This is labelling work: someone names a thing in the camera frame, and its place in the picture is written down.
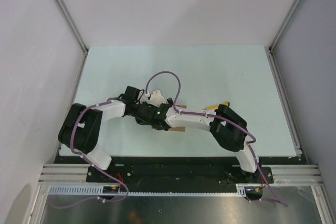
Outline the brown cardboard express box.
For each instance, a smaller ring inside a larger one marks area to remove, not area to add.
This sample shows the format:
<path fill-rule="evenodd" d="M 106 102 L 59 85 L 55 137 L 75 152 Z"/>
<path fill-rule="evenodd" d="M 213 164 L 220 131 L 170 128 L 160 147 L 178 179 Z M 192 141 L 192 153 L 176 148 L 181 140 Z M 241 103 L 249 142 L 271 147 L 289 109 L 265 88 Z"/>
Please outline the brown cardboard express box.
<path fill-rule="evenodd" d="M 179 108 L 184 108 L 186 109 L 187 106 L 186 105 L 178 105 Z M 172 127 L 169 129 L 169 131 L 173 131 L 173 132 L 185 132 L 186 128 L 185 127 Z"/>

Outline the yellow utility knife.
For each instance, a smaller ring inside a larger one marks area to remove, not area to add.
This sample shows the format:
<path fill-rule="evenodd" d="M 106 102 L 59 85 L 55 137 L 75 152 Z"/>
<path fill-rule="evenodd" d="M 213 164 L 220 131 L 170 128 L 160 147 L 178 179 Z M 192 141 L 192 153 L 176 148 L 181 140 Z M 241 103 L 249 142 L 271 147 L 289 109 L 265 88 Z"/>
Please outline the yellow utility knife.
<path fill-rule="evenodd" d="M 220 105 L 230 106 L 230 102 L 229 102 L 229 101 L 225 101 L 225 102 L 222 102 L 222 103 L 220 103 L 220 104 L 216 104 L 216 105 L 208 106 L 208 107 L 206 107 L 205 109 L 206 109 L 206 110 L 216 110 L 216 109 L 218 109 L 218 107 L 219 107 Z"/>

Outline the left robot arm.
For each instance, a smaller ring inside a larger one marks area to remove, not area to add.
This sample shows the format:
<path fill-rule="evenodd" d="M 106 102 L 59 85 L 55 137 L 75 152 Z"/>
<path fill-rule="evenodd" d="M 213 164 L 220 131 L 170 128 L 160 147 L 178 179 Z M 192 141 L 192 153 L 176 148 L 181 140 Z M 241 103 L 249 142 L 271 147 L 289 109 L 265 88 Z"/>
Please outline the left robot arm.
<path fill-rule="evenodd" d="M 97 174 L 103 181 L 112 181 L 116 175 L 116 169 L 110 165 L 112 158 L 98 144 L 101 124 L 125 115 L 135 115 L 143 95 L 144 90 L 128 86 L 124 93 L 106 102 L 92 106 L 74 103 L 58 133 L 58 141 L 98 167 Z"/>

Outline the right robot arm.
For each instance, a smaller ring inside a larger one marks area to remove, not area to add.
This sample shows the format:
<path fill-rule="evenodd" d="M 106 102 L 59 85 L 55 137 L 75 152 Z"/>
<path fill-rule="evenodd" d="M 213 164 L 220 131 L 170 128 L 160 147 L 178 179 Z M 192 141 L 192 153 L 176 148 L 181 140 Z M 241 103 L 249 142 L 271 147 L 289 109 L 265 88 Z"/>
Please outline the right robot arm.
<path fill-rule="evenodd" d="M 214 110 L 192 112 L 173 103 L 156 106 L 143 102 L 136 109 L 136 122 L 156 130 L 190 127 L 210 132 L 221 148 L 234 153 L 245 181 L 254 183 L 261 177 L 259 158 L 251 149 L 256 139 L 248 132 L 246 121 L 229 106 L 221 104 Z"/>

